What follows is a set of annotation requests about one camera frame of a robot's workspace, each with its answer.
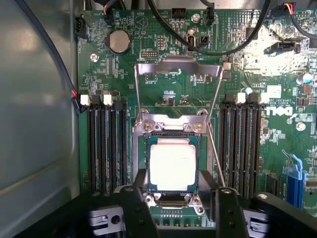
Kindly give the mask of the grey computer case panel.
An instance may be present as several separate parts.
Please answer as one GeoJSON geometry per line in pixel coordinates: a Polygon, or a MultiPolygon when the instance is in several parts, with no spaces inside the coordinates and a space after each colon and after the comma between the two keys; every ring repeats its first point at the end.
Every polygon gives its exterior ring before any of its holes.
{"type": "Polygon", "coordinates": [[[0,0],[0,238],[79,194],[70,90],[15,0],[0,0]]]}

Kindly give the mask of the silver can capacitor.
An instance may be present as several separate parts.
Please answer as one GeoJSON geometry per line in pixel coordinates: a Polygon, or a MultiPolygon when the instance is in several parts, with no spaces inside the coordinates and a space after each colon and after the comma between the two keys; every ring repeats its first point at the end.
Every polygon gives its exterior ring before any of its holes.
{"type": "Polygon", "coordinates": [[[296,83],[298,85],[310,84],[313,81],[313,76],[310,73],[302,73],[297,76],[296,83]]]}

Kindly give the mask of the blue expansion slot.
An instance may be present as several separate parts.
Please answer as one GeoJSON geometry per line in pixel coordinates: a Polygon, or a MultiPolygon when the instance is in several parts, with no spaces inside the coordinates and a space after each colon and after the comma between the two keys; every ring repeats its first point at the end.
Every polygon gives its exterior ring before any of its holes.
{"type": "Polygon", "coordinates": [[[286,201],[292,206],[303,209],[304,186],[308,180],[308,173],[303,168],[303,162],[294,154],[284,153],[289,165],[286,174],[286,201]]]}

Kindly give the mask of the black board edge connector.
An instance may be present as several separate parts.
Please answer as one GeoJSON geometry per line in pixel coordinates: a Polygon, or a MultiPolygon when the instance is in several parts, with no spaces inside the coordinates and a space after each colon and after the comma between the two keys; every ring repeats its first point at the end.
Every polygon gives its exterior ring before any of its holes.
{"type": "Polygon", "coordinates": [[[84,15],[81,14],[80,16],[75,17],[74,32],[78,38],[84,40],[87,39],[87,26],[84,15]]]}

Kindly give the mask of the silver coin cell battery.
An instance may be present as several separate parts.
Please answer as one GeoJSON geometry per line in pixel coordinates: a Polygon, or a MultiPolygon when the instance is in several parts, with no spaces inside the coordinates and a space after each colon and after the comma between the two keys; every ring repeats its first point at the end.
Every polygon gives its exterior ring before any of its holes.
{"type": "Polygon", "coordinates": [[[131,40],[129,34],[124,30],[110,32],[106,39],[106,46],[114,54],[125,54],[129,51],[131,40]]]}

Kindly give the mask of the thin metal locking lever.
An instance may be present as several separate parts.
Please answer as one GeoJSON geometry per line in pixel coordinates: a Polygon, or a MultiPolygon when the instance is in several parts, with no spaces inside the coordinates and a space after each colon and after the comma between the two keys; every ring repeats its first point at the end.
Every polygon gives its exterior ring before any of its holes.
{"type": "Polygon", "coordinates": [[[217,167],[218,167],[218,178],[219,178],[219,180],[221,182],[222,187],[226,187],[225,179],[224,179],[223,172],[222,172],[222,167],[221,167],[221,164],[220,164],[220,160],[219,160],[219,157],[218,157],[218,154],[217,154],[217,150],[216,150],[216,146],[215,146],[215,141],[214,141],[214,138],[213,138],[211,122],[208,123],[208,130],[209,130],[209,135],[210,135],[210,140],[211,140],[211,145],[212,145],[215,161],[216,161],[216,164],[217,164],[217,167]]]}

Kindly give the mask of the green Dell motherboard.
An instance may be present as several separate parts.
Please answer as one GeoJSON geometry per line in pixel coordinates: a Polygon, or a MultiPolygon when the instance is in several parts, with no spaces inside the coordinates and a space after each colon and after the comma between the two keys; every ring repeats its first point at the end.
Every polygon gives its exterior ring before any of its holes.
{"type": "MultiPolygon", "coordinates": [[[[222,83],[209,122],[219,157],[219,104],[226,93],[234,99],[237,93],[246,95],[240,122],[239,188],[242,191],[243,111],[247,98],[257,93],[265,106],[261,115],[258,187],[265,191],[266,174],[280,177],[278,198],[286,201],[285,168],[288,154],[303,162],[308,173],[304,186],[303,209],[317,218],[317,10],[296,11],[293,3],[284,3],[272,10],[214,10],[212,26],[205,24],[206,9],[187,10],[115,10],[105,6],[100,11],[82,13],[86,20],[87,39],[77,37],[78,90],[73,101],[80,110],[80,95],[111,94],[113,102],[124,102],[127,108],[128,182],[133,185],[132,128],[138,115],[134,66],[138,63],[157,64],[167,56],[189,56],[200,64],[220,65],[222,83]],[[193,23],[191,16],[199,14],[201,21],[193,23]],[[106,46],[107,35],[114,30],[129,34],[131,45],[125,54],[114,54],[106,46]],[[296,42],[294,51],[272,53],[276,42],[296,42]],[[90,54],[99,55],[91,62],[90,54]],[[310,73],[310,84],[298,85],[296,78],[310,73]],[[306,129],[297,131],[304,122],[306,129]]],[[[177,117],[199,109],[209,110],[218,78],[209,74],[190,74],[174,69],[168,74],[147,73],[139,76],[141,110],[153,114],[177,117]]],[[[230,142],[227,172],[230,179],[230,142]]],[[[251,173],[249,160],[249,197],[251,173]]],[[[80,160],[80,186],[83,190],[80,160]]],[[[108,166],[106,161],[106,195],[108,166]]],[[[215,222],[209,226],[165,226],[154,222],[158,238],[215,238],[215,222]]]]}

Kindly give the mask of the black SATA port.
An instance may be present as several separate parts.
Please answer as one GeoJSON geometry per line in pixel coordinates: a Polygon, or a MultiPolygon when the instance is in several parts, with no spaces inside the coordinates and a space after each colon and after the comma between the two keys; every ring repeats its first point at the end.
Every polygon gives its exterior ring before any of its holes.
{"type": "Polygon", "coordinates": [[[293,42],[293,41],[276,42],[270,47],[272,53],[290,52],[290,51],[294,51],[295,48],[296,48],[296,42],[293,42]]]}

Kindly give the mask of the metal CPU socket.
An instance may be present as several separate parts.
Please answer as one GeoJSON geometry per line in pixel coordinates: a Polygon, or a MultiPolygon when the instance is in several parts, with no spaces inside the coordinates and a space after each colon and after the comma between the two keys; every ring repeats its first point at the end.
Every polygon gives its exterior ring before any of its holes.
{"type": "Polygon", "coordinates": [[[208,130],[208,112],[199,109],[192,114],[170,117],[166,114],[153,114],[142,109],[143,120],[139,117],[132,128],[132,165],[133,180],[138,170],[147,170],[146,145],[147,137],[152,135],[163,136],[190,136],[200,138],[198,186],[194,192],[151,192],[148,190],[148,175],[146,176],[143,197],[155,220],[165,226],[209,226],[209,211],[203,208],[200,200],[200,171],[209,171],[211,174],[212,152],[208,130]]]}

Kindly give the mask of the metal socket cover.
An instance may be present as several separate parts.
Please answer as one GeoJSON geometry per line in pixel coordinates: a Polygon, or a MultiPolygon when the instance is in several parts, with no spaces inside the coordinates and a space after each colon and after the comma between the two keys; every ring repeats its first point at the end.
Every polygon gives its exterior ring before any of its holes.
{"type": "Polygon", "coordinates": [[[209,74],[212,77],[218,78],[215,95],[212,100],[211,106],[208,110],[208,117],[206,119],[206,122],[209,122],[222,83],[223,68],[220,65],[200,64],[197,62],[196,59],[189,56],[167,56],[157,64],[138,63],[134,66],[134,77],[138,102],[138,115],[140,121],[143,120],[143,113],[141,112],[139,76],[147,73],[168,74],[170,73],[170,71],[174,69],[184,70],[190,74],[209,74]]]}

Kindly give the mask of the short black expansion slot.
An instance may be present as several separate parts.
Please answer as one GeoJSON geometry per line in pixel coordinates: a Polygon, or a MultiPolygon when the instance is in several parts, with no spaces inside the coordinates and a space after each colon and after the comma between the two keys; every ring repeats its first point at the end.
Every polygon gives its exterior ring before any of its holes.
{"type": "Polygon", "coordinates": [[[277,197],[280,196],[281,190],[280,177],[275,174],[266,174],[265,191],[271,193],[277,197]]]}

